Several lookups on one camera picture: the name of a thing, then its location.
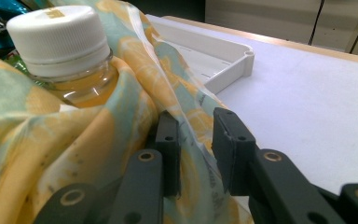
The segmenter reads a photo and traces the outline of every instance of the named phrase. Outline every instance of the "table surface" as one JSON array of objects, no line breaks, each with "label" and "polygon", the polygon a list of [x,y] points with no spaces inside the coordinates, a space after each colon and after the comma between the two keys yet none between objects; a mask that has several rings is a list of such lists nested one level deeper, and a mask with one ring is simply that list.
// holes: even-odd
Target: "table surface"
[{"label": "table surface", "polygon": [[357,55],[164,19],[253,48],[252,75],[217,97],[238,114],[260,148],[285,153],[311,183],[335,194],[346,183],[358,183]]}]

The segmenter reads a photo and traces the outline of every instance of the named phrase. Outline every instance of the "transparent bottle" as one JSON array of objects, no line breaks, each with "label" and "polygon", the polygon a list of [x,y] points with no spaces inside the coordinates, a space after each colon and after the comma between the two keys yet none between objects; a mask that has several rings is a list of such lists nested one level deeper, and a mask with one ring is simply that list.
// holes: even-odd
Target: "transparent bottle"
[{"label": "transparent bottle", "polygon": [[29,77],[68,105],[103,105],[117,84],[101,21],[91,7],[52,7],[11,19],[7,30]]}]

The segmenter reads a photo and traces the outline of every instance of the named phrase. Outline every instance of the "cloth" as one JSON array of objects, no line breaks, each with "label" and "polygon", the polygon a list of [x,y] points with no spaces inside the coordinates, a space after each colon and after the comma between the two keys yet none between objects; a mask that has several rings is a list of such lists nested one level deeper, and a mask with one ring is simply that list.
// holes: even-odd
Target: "cloth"
[{"label": "cloth", "polygon": [[182,194],[164,198],[164,223],[250,223],[250,215],[224,193],[211,151],[213,109],[223,105],[145,15],[114,0],[40,6],[46,5],[93,7],[119,77],[105,105],[68,110],[0,60],[0,223],[32,223],[49,197],[69,184],[101,188],[121,178],[163,110],[178,120],[182,136]]}]

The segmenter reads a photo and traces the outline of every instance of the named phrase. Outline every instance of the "plastic tray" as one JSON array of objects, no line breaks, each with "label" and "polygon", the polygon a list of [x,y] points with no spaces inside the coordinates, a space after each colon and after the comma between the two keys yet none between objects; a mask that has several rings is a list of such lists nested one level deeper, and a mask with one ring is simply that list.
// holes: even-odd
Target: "plastic tray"
[{"label": "plastic tray", "polygon": [[201,28],[146,16],[212,93],[220,92],[239,77],[252,74],[255,54],[250,46],[206,35]]}]

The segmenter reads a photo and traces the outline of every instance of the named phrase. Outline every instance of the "ridged cap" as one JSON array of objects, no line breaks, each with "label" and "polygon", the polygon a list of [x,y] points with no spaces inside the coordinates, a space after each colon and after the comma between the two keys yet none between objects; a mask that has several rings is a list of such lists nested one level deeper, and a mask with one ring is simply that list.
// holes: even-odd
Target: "ridged cap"
[{"label": "ridged cap", "polygon": [[98,14],[87,6],[51,7],[11,19],[7,30],[31,74],[86,71],[110,53]]}]

